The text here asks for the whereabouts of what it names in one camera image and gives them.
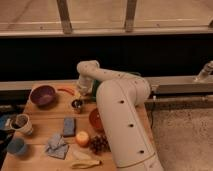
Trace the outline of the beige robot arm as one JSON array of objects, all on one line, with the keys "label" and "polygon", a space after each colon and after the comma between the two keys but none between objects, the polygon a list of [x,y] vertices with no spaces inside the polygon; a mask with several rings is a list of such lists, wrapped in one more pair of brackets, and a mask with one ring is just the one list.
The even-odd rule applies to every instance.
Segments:
[{"label": "beige robot arm", "polygon": [[164,171],[136,107],[151,94],[148,81],[128,72],[102,69],[96,60],[77,64],[77,87],[86,95],[100,82],[96,103],[117,171]]}]

